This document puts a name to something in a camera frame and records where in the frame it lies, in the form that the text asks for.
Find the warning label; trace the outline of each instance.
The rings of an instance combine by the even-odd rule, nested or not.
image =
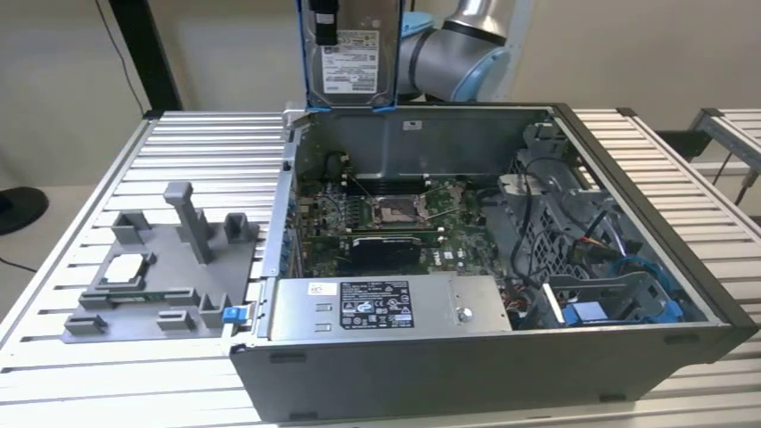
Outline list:
[[[337,45],[322,46],[326,94],[374,94],[378,89],[378,31],[339,30]]]
[[[341,283],[341,327],[346,330],[414,327],[409,283]]]

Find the gray floor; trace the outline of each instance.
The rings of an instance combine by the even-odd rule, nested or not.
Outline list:
[[[26,228],[0,236],[0,257],[21,265],[37,268],[49,250],[61,238],[93,186],[55,186],[39,188],[49,199],[47,212]],[[15,267],[0,264],[0,319],[23,291],[31,274]]]

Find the power supply label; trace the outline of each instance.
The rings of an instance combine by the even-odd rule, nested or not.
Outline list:
[[[414,327],[409,283],[341,283],[341,327],[346,330]]]

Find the hard drive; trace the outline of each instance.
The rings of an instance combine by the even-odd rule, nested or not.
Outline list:
[[[297,0],[297,5],[306,106],[391,107],[402,0]]]

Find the motherboard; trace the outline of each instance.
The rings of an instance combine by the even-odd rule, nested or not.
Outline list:
[[[478,191],[465,177],[302,184],[303,276],[503,277]]]

